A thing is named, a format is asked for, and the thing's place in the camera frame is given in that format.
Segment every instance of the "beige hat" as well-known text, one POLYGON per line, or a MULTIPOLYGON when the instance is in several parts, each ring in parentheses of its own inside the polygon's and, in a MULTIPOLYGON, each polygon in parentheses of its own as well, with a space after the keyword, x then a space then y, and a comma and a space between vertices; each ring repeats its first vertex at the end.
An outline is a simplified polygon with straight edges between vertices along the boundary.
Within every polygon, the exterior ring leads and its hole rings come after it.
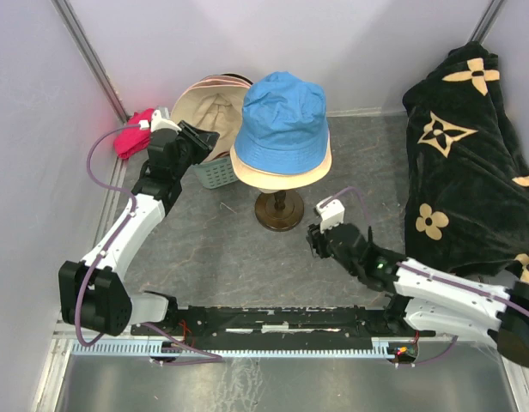
POLYGON ((274 174, 263 172, 248 166, 240 160, 236 154, 234 146, 230 149, 230 160, 232 161, 232 168, 238 179, 246 185, 265 189, 267 191, 286 191, 289 189, 296 189, 310 185, 322 179, 330 171, 331 168, 331 148, 330 139, 328 135, 327 150, 325 158, 322 163, 309 172, 301 174, 274 174))
POLYGON ((241 108, 250 85, 230 76, 209 76, 190 86, 177 100, 171 120, 181 120, 219 133, 219 141, 204 160, 228 155, 241 127, 241 108))

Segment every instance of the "metal pole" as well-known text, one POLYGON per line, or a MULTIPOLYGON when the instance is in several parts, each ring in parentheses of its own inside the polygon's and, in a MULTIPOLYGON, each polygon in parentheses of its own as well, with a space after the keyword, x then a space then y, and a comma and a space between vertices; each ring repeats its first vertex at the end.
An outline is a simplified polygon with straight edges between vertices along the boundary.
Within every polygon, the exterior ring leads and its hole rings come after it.
POLYGON ((77 48, 85 58, 89 68, 94 74, 97 82, 102 87, 102 91, 108 98, 108 101, 112 105, 113 110, 116 112, 119 120, 122 123, 125 123, 129 119, 129 114, 125 110, 121 100, 116 95, 115 90, 110 83, 110 79, 106 75, 104 67, 99 60, 96 52, 93 50, 93 47, 89 44, 87 36, 83 32, 82 25, 78 21, 76 14, 68 0, 51 0, 54 4, 57 12, 60 14, 64 24, 68 28, 72 38, 77 44, 77 48))
POLYGON ((474 32, 472 32, 469 41, 478 41, 480 43, 484 41, 505 2, 506 0, 491 0, 491 3, 478 22, 477 27, 474 29, 474 32))

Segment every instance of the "plastic basket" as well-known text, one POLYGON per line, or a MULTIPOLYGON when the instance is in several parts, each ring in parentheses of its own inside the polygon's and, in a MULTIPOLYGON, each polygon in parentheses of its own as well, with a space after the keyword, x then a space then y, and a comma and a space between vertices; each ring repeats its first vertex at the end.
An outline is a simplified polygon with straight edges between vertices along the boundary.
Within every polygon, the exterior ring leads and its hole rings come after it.
POLYGON ((238 180, 230 157, 222 157, 193 166, 198 180, 206 189, 216 189, 238 180))

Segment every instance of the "hat stand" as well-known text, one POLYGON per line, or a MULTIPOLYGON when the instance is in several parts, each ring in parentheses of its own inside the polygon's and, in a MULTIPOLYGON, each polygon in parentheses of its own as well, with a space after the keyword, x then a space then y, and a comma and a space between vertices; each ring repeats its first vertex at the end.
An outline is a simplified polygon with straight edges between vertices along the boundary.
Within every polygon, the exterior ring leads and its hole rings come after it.
POLYGON ((255 202, 258 222, 275 232, 286 232, 297 226, 305 213, 301 195, 294 190, 261 193, 255 202))

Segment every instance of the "black blanket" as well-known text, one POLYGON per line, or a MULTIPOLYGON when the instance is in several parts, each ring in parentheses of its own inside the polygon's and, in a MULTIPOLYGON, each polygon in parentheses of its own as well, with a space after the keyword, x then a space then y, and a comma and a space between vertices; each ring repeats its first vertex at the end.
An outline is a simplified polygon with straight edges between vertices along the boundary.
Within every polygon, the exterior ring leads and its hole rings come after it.
POLYGON ((529 167, 504 108, 498 57, 471 42, 404 95, 406 254, 455 273, 529 282, 529 167))

